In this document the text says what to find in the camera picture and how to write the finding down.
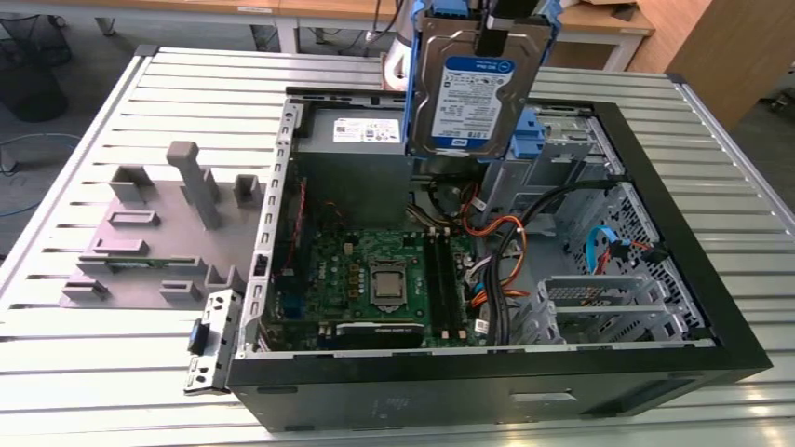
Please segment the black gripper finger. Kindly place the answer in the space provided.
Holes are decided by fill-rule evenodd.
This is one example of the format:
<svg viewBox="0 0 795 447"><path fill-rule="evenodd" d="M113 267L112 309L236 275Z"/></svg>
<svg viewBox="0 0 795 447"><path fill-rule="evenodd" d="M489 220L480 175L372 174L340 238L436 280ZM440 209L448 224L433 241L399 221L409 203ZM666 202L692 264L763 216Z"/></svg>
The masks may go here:
<svg viewBox="0 0 795 447"><path fill-rule="evenodd" d="M475 53L501 54L504 51L507 38L508 32L505 30L492 30L485 27L480 27L475 43Z"/></svg>

